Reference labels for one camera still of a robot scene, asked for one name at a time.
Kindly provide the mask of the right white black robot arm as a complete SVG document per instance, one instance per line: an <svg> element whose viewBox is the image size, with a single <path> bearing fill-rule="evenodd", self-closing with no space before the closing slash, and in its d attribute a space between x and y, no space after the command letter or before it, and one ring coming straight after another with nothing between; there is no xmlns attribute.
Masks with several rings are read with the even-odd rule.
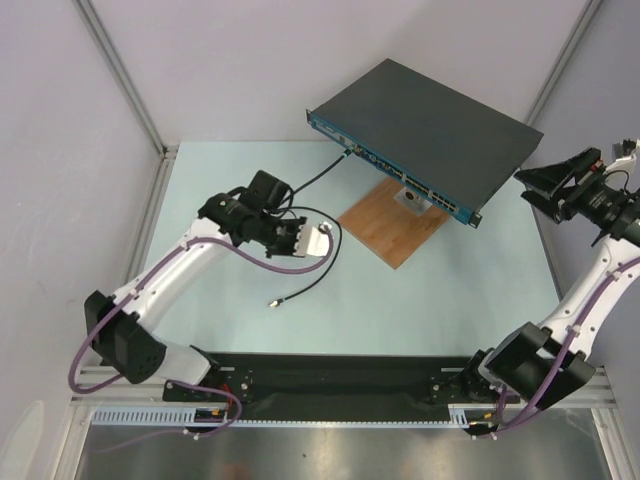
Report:
<svg viewBox="0 0 640 480"><path fill-rule="evenodd" d="M460 375L471 401L494 399L508 387L527 400L528 410L545 410L586 385L596 336L624 292L639 278L639 194L609 185L616 174L629 176L639 142L614 144L605 164L597 148L563 162L521 170L522 198L556 224L582 216L596 225L597 254L592 266L539 324L528 322L496 348L478 351Z"/></svg>

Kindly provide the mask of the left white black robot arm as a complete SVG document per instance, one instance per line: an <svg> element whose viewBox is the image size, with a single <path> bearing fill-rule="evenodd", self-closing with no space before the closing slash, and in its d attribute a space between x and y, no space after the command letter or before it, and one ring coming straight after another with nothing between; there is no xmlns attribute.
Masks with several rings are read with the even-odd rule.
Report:
<svg viewBox="0 0 640 480"><path fill-rule="evenodd" d="M199 400L214 397L220 376L210 369L205 355L193 347L165 343L155 331L199 275L244 243L259 243L267 257L327 253L328 240L306 218L282 219L275 214L289 189L258 171L249 186L209 198L160 261L113 294L95 291L85 300L87 346L132 384L158 375L184 382Z"/></svg>

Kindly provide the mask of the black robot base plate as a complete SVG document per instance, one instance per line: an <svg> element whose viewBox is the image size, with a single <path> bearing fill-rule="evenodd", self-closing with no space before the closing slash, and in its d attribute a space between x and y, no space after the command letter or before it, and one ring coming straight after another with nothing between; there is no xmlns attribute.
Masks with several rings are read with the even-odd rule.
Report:
<svg viewBox="0 0 640 480"><path fill-rule="evenodd" d="M416 413L450 404L494 404L496 391L473 372L478 356L213 355L207 389L227 387L258 414L346 411Z"/></svg>

